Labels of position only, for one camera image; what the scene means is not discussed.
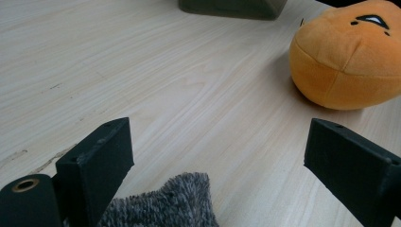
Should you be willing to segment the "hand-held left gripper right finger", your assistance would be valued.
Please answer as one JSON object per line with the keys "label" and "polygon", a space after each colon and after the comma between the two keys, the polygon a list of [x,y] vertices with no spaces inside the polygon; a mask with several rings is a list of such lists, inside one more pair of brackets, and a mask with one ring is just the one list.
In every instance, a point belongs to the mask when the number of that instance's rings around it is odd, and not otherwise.
{"label": "hand-held left gripper right finger", "polygon": [[304,165],[364,227],[401,219],[401,158],[334,122],[314,118]]}

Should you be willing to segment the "grey fuzzy cloth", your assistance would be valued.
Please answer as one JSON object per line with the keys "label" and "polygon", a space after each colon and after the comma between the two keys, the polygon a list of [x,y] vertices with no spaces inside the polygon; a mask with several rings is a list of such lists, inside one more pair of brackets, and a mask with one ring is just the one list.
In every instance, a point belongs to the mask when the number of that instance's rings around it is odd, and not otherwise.
{"label": "grey fuzzy cloth", "polygon": [[96,227],[219,227],[206,173],[183,173],[160,189],[113,199]]}

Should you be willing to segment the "orange plush toy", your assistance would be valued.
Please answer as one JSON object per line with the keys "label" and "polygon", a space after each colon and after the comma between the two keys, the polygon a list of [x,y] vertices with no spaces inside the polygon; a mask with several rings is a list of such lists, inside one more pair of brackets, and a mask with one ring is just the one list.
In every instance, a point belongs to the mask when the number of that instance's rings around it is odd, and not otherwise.
{"label": "orange plush toy", "polygon": [[401,8],[365,0],[300,26],[289,47],[291,78],[310,101],[357,110],[401,96]]}

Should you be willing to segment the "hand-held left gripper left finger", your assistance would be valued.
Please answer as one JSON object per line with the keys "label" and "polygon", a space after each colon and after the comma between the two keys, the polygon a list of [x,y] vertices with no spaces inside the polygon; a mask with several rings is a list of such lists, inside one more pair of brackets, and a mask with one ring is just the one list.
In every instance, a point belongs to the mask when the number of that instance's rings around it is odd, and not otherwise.
{"label": "hand-held left gripper left finger", "polygon": [[70,227],[96,227],[133,166],[127,117],[106,122],[56,162],[61,214]]}

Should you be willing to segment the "transparent storage box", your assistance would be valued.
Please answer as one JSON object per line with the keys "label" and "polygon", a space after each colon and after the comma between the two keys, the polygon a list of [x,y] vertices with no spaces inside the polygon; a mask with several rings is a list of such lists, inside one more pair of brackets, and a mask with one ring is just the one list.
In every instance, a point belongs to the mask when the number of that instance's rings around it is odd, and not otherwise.
{"label": "transparent storage box", "polygon": [[288,0],[178,0],[188,13],[272,21],[279,17]]}

